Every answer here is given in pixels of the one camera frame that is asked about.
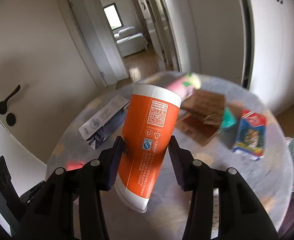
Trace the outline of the orange paper cup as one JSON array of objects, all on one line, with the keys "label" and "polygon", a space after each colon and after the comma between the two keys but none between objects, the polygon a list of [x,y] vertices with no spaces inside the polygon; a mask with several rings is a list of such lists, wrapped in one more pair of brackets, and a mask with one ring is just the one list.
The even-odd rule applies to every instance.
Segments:
[{"label": "orange paper cup", "polygon": [[122,128],[125,150],[115,189],[120,199],[144,213],[157,181],[180,111],[181,97],[162,87],[136,84]]}]

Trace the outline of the pink yogurt bottle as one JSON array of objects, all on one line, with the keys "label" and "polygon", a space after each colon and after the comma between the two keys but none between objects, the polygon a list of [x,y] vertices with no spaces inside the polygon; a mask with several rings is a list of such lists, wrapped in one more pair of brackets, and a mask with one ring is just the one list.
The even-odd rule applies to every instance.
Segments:
[{"label": "pink yogurt bottle", "polygon": [[194,90],[201,88],[200,77],[196,73],[187,73],[165,87],[178,94],[182,101],[191,96]]}]

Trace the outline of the blue red milk carton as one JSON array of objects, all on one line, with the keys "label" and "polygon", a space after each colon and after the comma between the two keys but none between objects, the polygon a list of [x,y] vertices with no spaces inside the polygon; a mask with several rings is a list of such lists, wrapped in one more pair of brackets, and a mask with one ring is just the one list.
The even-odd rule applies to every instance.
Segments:
[{"label": "blue red milk carton", "polygon": [[243,109],[232,151],[251,161],[260,160],[264,156],[266,125],[264,115]]}]

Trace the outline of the white toothpaste box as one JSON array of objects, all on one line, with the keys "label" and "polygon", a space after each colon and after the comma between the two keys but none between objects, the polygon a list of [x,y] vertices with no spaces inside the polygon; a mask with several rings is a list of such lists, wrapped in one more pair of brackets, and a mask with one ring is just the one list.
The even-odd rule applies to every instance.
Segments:
[{"label": "white toothpaste box", "polygon": [[117,95],[78,130],[88,145],[96,150],[125,121],[129,100]]}]

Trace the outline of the green small box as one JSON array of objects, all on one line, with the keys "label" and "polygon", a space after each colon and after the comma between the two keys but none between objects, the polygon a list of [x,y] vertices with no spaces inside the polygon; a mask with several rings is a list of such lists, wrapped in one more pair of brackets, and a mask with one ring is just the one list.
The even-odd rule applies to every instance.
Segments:
[{"label": "green small box", "polygon": [[222,117],[222,122],[219,128],[219,133],[224,132],[225,130],[233,127],[236,124],[236,118],[233,115],[232,111],[225,107]]}]

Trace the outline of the brown cardboard piece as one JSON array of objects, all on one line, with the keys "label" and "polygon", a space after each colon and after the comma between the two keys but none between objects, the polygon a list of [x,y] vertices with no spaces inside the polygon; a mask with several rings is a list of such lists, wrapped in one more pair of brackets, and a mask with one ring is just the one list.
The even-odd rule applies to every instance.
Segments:
[{"label": "brown cardboard piece", "polygon": [[183,101],[181,109],[186,114],[176,122],[176,128],[201,146],[206,146],[221,128],[225,96],[202,89],[194,90]]}]

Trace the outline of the white wardrobe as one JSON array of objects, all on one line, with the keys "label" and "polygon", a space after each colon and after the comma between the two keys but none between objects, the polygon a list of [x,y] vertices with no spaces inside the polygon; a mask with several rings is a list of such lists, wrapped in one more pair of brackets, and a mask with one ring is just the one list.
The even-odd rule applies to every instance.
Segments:
[{"label": "white wardrobe", "polygon": [[244,86],[273,113],[294,104],[294,0],[164,0],[181,72]]}]

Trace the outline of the white sofa in far room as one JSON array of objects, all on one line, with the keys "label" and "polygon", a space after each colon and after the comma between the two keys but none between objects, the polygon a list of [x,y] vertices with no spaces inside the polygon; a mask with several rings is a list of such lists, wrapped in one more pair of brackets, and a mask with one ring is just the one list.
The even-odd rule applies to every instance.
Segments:
[{"label": "white sofa in far room", "polygon": [[148,41],[143,33],[139,33],[135,26],[121,29],[114,38],[122,57],[127,57],[148,49]]}]

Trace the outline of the window in far room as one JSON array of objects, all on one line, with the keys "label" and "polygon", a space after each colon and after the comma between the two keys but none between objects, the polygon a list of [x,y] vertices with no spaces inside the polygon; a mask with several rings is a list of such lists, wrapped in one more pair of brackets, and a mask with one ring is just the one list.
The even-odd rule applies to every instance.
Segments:
[{"label": "window in far room", "polygon": [[104,6],[103,10],[112,30],[123,27],[123,22],[115,3]]}]

